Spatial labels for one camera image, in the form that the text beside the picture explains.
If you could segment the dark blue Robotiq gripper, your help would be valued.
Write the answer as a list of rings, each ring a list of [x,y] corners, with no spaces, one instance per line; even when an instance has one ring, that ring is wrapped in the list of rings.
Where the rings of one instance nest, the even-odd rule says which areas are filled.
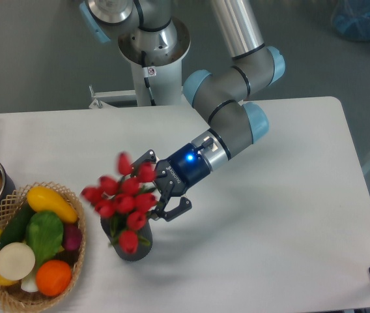
[[[150,212],[151,219],[170,222],[192,208],[191,201],[183,195],[210,174],[210,168],[200,153],[203,148],[202,145],[196,147],[187,143],[165,159],[157,158],[154,150],[149,149],[132,163],[132,177],[138,175],[140,165],[146,162],[155,165],[154,184],[160,191],[160,201]],[[181,197],[179,204],[166,211],[172,197]]]

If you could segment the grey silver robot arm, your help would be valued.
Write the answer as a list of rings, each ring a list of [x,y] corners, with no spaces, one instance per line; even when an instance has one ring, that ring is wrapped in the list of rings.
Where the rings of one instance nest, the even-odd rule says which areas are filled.
[[[280,52],[265,46],[248,1],[212,1],[212,11],[233,60],[222,75],[198,70],[182,79],[190,48],[186,26],[171,13],[170,1],[82,1],[79,9],[102,43],[118,42],[130,63],[138,106],[179,104],[182,98],[208,124],[207,131],[163,160],[153,151],[139,163],[156,166],[160,200],[152,219],[173,220],[191,208],[186,191],[263,137],[268,119],[248,98],[285,71]]]

